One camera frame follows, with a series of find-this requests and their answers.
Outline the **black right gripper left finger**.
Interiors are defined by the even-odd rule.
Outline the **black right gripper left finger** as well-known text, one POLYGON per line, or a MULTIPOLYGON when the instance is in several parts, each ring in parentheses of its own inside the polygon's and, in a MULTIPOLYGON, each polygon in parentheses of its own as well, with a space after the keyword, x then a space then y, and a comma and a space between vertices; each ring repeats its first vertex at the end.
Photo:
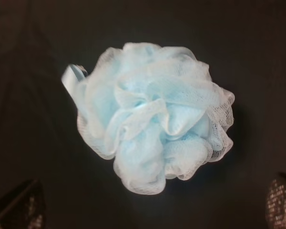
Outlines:
POLYGON ((45 228, 45 199, 38 179, 24 181, 0 198, 0 229, 45 228))

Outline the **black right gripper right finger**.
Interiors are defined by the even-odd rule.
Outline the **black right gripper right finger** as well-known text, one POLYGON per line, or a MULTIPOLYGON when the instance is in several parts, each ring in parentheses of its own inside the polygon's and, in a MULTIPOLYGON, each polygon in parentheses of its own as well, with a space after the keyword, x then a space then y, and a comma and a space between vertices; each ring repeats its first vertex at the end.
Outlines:
POLYGON ((278 173, 269 186, 266 221, 269 229, 286 229, 286 173, 278 173))

